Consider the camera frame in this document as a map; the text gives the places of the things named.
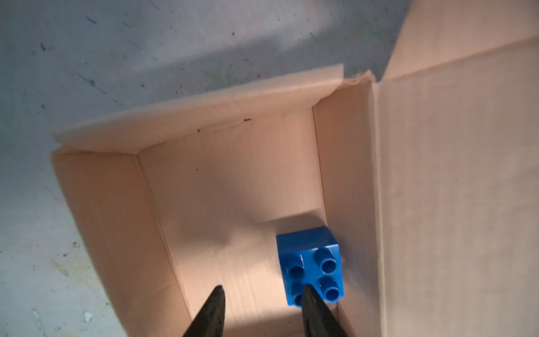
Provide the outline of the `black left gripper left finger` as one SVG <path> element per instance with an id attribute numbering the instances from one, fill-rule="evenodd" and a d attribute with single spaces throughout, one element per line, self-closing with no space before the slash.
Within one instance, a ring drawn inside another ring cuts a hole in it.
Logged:
<path id="1" fill-rule="evenodd" d="M 183 337 L 222 337 L 225 325 L 225 290 L 216 286 Z"/>

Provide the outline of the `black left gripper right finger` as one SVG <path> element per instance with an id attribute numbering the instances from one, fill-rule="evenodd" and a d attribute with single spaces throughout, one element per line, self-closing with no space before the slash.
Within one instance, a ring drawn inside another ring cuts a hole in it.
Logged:
<path id="1" fill-rule="evenodd" d="M 302 316 L 306 337 L 348 337 L 311 284 L 303 287 Z"/>

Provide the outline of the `small blue cube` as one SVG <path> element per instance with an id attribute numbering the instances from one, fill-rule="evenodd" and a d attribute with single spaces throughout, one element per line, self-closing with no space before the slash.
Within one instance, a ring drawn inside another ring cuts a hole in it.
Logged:
<path id="1" fill-rule="evenodd" d="M 276 241 L 289 306 L 301 306 L 306 284 L 327 303 L 345 296 L 340 246 L 326 226 L 279 234 Z"/>

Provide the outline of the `pink cardboard paper box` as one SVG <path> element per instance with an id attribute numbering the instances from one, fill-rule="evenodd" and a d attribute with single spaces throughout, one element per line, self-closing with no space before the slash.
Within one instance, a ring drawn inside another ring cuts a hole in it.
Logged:
<path id="1" fill-rule="evenodd" d="M 342 65 L 56 131 L 128 336 L 305 335 L 276 236 L 326 226 L 349 336 L 538 335 L 538 3 L 414 1 L 385 76 Z"/>

